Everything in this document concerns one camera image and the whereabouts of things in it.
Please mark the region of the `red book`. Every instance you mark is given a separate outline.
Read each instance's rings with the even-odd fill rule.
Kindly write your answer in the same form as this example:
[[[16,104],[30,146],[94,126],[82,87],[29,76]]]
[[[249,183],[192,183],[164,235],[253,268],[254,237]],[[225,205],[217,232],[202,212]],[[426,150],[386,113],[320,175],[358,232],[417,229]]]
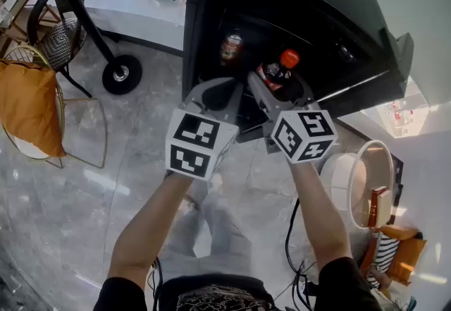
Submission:
[[[377,220],[378,196],[387,190],[385,186],[377,187],[371,190],[371,202],[369,209],[368,228],[374,228]]]

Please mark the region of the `orange cushion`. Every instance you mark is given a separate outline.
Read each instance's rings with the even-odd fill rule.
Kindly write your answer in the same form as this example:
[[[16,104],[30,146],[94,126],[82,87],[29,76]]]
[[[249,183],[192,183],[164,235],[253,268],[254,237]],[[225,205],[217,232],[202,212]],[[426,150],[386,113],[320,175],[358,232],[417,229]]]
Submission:
[[[0,123],[51,157],[64,157],[56,74],[35,63],[0,59]]]

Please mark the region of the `clear red-label bottle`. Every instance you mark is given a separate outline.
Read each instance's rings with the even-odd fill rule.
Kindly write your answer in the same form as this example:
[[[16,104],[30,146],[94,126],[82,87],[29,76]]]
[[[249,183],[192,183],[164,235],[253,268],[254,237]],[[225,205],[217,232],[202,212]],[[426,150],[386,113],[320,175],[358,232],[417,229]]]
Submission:
[[[399,105],[398,101],[389,102],[385,105],[385,114],[392,127],[399,126]]]
[[[406,126],[414,121],[414,112],[410,109],[406,100],[400,102],[399,115],[402,126]]]

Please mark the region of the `person's left forearm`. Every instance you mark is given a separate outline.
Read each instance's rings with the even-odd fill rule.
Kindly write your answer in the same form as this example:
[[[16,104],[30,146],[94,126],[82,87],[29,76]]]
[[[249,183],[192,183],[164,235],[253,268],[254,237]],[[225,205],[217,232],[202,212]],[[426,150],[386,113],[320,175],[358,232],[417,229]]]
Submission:
[[[147,274],[192,182],[192,178],[179,173],[162,181],[119,235],[107,274],[109,279],[119,277],[145,288]]]

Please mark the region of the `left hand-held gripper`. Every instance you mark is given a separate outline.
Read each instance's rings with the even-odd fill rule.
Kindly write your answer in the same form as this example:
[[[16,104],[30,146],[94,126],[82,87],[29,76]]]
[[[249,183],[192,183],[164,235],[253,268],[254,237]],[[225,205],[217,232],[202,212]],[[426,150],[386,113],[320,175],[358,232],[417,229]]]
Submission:
[[[209,181],[228,155],[239,128],[237,114],[244,86],[234,78],[214,78],[195,85],[173,110],[166,134],[166,169]],[[201,105],[224,105],[220,111]]]

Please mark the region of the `cola bottle red cap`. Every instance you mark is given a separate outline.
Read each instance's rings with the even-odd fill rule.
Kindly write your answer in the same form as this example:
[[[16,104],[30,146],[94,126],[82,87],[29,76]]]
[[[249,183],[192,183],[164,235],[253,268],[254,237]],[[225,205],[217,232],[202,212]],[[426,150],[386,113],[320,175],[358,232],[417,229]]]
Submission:
[[[299,54],[293,49],[284,50],[273,63],[261,63],[256,70],[265,86],[280,101],[288,101],[285,94],[292,77],[292,70],[299,63]]]

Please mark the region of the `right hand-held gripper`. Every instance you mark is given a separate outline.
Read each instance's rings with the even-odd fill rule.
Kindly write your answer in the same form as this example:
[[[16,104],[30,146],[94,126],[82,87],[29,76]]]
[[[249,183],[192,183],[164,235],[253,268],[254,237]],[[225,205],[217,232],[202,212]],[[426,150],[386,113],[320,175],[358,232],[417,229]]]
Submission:
[[[310,86],[297,73],[294,77],[294,105],[306,110],[287,110],[288,103],[276,99],[255,72],[248,73],[247,84],[268,119],[263,125],[266,151],[281,152],[291,164],[298,164],[322,159],[338,139],[338,133],[329,113],[319,110]]]

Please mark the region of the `dark wicker chair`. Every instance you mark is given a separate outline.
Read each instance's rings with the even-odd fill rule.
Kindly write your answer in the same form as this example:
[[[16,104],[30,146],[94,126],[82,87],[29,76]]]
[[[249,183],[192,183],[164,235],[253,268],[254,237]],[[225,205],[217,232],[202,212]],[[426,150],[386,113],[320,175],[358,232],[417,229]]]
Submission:
[[[62,74],[71,85],[90,98],[92,95],[69,73],[69,64],[85,43],[87,32],[77,18],[66,17],[67,13],[73,12],[73,7],[68,0],[54,1],[58,20],[55,26],[42,37],[38,35],[38,25],[44,17],[44,11],[50,9],[49,0],[37,0],[32,7],[27,21],[29,45],[40,50],[55,72]]]

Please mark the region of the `person's grey trousers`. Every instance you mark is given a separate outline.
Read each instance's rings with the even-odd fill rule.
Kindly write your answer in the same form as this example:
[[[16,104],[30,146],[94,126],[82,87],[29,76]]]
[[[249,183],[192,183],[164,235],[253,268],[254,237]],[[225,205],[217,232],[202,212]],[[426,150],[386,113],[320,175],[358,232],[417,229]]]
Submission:
[[[182,276],[229,274],[250,276],[252,244],[228,209],[223,193],[209,193],[208,183],[195,180],[188,194],[199,210],[178,217],[159,255],[164,281]],[[203,223],[211,234],[210,254],[197,257],[194,245]]]

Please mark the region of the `person's right white shoe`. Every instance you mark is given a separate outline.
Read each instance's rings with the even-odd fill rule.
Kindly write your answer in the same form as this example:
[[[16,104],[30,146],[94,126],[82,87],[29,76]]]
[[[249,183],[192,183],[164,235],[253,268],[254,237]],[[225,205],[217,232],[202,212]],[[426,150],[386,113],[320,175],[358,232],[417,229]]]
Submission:
[[[215,173],[208,182],[209,193],[222,193],[223,192],[223,179],[220,173]]]

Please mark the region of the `wooden shelf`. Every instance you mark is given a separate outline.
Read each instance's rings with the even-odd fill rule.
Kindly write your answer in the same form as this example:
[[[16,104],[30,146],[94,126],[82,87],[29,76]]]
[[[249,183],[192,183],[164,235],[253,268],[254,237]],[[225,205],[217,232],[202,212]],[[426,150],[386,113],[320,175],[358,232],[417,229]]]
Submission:
[[[28,43],[27,22],[37,0],[0,0],[0,56],[15,45]]]

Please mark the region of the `white round tub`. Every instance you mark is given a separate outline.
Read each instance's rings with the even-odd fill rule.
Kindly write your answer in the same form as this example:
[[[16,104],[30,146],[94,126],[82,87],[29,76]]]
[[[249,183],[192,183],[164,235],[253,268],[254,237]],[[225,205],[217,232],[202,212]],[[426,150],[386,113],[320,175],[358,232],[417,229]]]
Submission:
[[[368,228],[372,189],[385,186],[394,198],[393,159],[385,144],[377,140],[367,142],[356,153],[330,157],[321,170],[321,180],[345,223],[361,230]]]

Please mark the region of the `orange drink can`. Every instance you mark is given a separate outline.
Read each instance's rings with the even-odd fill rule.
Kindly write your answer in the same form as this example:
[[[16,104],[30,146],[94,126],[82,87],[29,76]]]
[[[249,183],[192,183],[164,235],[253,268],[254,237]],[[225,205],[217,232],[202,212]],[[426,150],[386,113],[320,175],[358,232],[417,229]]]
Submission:
[[[242,38],[240,34],[233,33],[225,37],[221,45],[221,63],[232,61],[240,52],[242,46]]]

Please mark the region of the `cream book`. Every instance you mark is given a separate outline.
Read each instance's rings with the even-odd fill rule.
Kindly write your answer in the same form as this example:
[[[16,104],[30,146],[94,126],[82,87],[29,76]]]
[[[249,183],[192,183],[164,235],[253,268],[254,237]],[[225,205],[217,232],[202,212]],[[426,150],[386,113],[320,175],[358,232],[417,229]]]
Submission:
[[[384,190],[377,196],[375,223],[376,228],[380,228],[390,221],[392,200],[392,191],[388,189]]]

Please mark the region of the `striped cushion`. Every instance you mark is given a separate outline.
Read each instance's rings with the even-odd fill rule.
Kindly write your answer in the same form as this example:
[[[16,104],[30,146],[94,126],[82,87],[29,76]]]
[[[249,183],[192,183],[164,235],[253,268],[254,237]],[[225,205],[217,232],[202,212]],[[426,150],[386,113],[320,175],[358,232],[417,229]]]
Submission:
[[[399,248],[400,240],[391,238],[384,233],[380,233],[376,245],[376,255],[374,256],[373,266],[378,272],[386,273]]]

